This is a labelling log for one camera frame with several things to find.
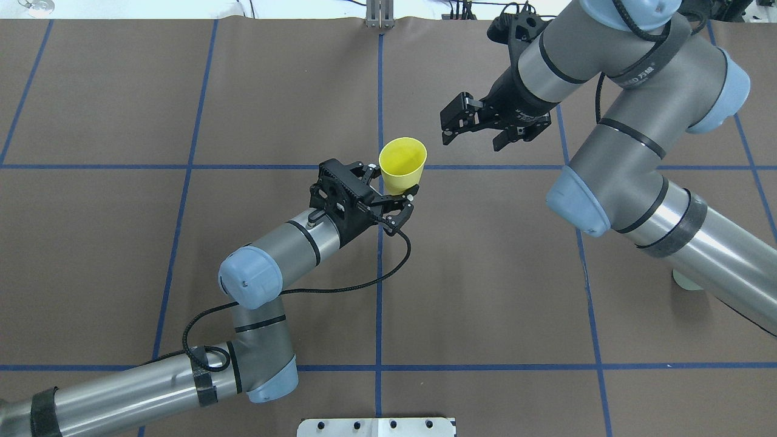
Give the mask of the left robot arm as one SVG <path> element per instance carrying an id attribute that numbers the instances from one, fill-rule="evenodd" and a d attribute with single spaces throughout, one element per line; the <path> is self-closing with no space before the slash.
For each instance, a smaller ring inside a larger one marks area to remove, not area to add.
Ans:
<path id="1" fill-rule="evenodd" d="M 222 261 L 229 302 L 194 316 L 180 351 L 127 371 L 2 402 L 3 436 L 109 436 L 236 395 L 256 404 L 299 385 L 282 298 L 373 226 L 402 235 L 424 166 L 319 164 L 308 208 Z"/>

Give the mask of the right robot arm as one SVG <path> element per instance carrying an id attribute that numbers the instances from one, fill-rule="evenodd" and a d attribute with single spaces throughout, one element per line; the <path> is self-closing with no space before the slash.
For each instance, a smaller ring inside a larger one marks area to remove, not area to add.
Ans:
<path id="1" fill-rule="evenodd" d="M 775 249 L 669 181 L 658 165 L 685 133 L 711 132 L 746 101 L 750 78 L 694 34 L 680 1 L 572 1 L 550 21 L 503 14 L 488 30 L 509 67 L 488 94 L 461 92 L 439 114 L 443 144 L 499 131 L 532 141 L 596 75 L 621 92 L 563 167 L 547 206 L 590 236 L 608 230 L 775 334 Z"/>

